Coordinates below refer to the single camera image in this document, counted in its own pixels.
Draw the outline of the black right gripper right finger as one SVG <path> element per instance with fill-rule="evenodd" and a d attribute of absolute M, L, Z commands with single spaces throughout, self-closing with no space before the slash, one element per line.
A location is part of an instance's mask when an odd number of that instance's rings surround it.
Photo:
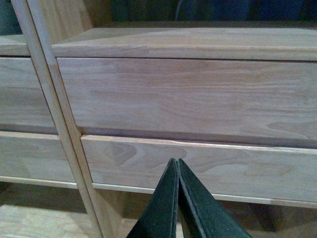
<path fill-rule="evenodd" d="M 184 160 L 178 160 L 178 205 L 185 238 L 250 238 L 215 200 Z"/>

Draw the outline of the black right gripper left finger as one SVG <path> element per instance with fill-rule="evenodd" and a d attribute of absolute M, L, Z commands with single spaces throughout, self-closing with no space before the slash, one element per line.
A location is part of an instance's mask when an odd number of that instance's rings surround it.
<path fill-rule="evenodd" d="M 170 159 L 140 219 L 129 238 L 174 238 L 178 219 L 179 172 L 176 159 Z"/>

